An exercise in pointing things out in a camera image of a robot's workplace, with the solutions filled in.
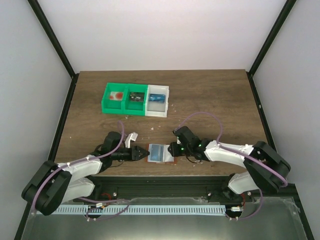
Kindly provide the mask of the light blue credit card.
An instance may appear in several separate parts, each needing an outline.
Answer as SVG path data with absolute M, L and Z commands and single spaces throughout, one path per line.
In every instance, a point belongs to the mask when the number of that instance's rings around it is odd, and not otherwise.
M 162 163 L 164 157 L 164 145 L 163 144 L 149 144 L 149 155 L 147 161 L 149 163 Z

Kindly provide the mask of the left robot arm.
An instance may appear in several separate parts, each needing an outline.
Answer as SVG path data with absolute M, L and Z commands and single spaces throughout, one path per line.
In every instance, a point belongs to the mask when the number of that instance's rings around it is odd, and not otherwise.
M 132 146 L 138 135 L 111 131 L 104 142 L 84 158 L 67 163 L 44 162 L 21 193 L 32 210 L 51 215 L 62 203 L 87 198 L 97 202 L 102 189 L 89 179 L 110 168 L 114 161 L 135 162 L 149 156 L 149 151 Z

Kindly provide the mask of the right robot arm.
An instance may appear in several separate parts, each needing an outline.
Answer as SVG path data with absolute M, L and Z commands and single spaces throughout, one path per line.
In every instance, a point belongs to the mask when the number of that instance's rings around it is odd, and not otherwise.
M 275 194 L 288 185 L 290 164 L 264 141 L 254 145 L 236 145 L 209 138 L 200 139 L 187 126 L 174 130 L 173 134 L 176 141 L 168 147 L 173 157 L 224 162 L 245 169 L 243 173 L 233 174 L 222 188 L 223 198 L 229 202 L 236 200 L 240 194 L 254 190 Z

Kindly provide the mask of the blue card in bin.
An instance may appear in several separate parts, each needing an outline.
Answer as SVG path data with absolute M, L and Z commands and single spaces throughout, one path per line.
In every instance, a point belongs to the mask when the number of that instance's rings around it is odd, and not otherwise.
M 149 102 L 153 103 L 165 103 L 166 95 L 165 94 L 158 94 L 158 93 L 150 93 L 148 97 Z

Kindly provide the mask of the black card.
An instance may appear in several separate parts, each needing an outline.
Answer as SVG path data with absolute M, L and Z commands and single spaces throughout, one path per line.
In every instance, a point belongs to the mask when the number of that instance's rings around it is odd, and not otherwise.
M 130 102 L 143 102 L 145 100 L 144 92 L 130 92 L 129 93 L 129 101 Z

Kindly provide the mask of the red white card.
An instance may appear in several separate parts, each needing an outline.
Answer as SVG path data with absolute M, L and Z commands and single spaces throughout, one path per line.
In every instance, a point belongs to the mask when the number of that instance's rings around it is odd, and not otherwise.
M 124 93 L 122 91 L 111 91 L 109 94 L 109 99 L 112 101 L 122 101 Z

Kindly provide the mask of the white bin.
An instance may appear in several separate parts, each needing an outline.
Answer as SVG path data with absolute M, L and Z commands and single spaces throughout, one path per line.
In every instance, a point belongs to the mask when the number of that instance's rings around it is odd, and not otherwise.
M 148 85 L 145 116 L 166 118 L 169 107 L 170 89 L 166 85 Z

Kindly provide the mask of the green bin left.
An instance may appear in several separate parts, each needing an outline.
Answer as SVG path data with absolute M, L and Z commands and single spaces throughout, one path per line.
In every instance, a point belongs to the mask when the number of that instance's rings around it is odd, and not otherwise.
M 125 95 L 128 92 L 126 83 L 108 82 L 101 100 L 103 114 L 123 114 Z

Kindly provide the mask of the green bin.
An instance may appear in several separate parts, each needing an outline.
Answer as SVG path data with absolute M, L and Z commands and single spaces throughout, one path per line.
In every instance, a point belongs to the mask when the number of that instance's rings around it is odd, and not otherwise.
M 103 114 L 123 114 L 125 95 L 128 92 L 126 83 L 108 82 L 101 100 Z
M 126 85 L 124 94 L 124 114 L 133 116 L 144 116 L 147 100 L 147 84 Z

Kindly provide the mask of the green bin middle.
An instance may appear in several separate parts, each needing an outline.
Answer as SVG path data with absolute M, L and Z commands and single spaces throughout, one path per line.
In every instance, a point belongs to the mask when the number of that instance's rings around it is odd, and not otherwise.
M 144 116 L 147 100 L 147 84 L 126 85 L 124 94 L 124 114 L 133 116 Z

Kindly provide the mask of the black aluminium front rail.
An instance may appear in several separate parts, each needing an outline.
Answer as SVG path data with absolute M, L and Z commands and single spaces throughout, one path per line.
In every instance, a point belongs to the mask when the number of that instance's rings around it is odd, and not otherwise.
M 259 197 L 257 190 L 248 195 L 231 193 L 228 176 L 91 176 L 91 200 L 136 198 L 200 198 L 221 204 L 240 203 Z

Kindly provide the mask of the left black frame post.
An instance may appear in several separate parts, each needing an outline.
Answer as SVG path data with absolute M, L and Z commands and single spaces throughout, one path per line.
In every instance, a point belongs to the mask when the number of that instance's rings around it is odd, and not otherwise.
M 38 0 L 27 0 L 29 3 L 32 11 L 34 12 L 36 18 L 38 19 L 40 25 L 42 26 L 44 32 L 46 33 L 49 41 L 51 42 L 54 50 L 56 51 L 57 55 L 59 56 L 63 66 L 65 67 L 68 75 L 73 79 L 76 75 L 70 61 L 68 60 L 67 55 L 65 54 L 65 51 L 63 50 L 53 28 L 51 27 L 51 24 L 49 20 L 47 19 L 40 3 Z

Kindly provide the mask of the black frame post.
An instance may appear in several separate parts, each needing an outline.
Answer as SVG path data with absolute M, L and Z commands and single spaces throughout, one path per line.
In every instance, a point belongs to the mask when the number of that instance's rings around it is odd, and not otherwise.
M 260 67 L 263 59 L 265 58 L 268 50 L 272 46 L 274 40 L 276 39 L 278 33 L 280 32 L 283 24 L 285 23 L 286 19 L 288 18 L 290 12 L 292 11 L 293 7 L 295 6 L 297 0 L 286 0 L 280 13 L 278 14 L 271 30 L 269 31 L 261 49 L 259 50 L 250 70 L 248 71 L 249 75 L 253 77 L 257 72 L 258 68 Z
M 36 18 L 38 19 L 40 25 L 42 26 L 44 32 L 46 33 L 49 41 L 51 42 L 54 50 L 56 51 L 57 55 L 59 56 L 63 66 L 65 67 L 68 75 L 73 79 L 76 75 L 70 61 L 68 60 L 67 55 L 65 54 L 65 51 L 63 50 L 53 28 L 51 27 L 51 24 L 49 20 L 47 19 L 40 3 L 38 0 L 27 0 L 29 3 L 32 11 L 34 12 Z

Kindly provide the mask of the right black frame post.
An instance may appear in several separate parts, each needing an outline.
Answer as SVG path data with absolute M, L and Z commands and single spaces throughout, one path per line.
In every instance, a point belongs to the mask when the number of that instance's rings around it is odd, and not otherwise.
M 269 31 L 261 49 L 259 50 L 250 70 L 248 71 L 249 75 L 253 77 L 257 72 L 258 68 L 260 67 L 263 59 L 265 58 L 268 50 L 272 46 L 274 40 L 276 39 L 278 33 L 280 32 L 283 24 L 285 23 L 286 19 L 288 18 L 290 12 L 292 11 L 293 7 L 295 6 L 297 0 L 286 0 L 280 13 L 278 14 L 271 30 Z

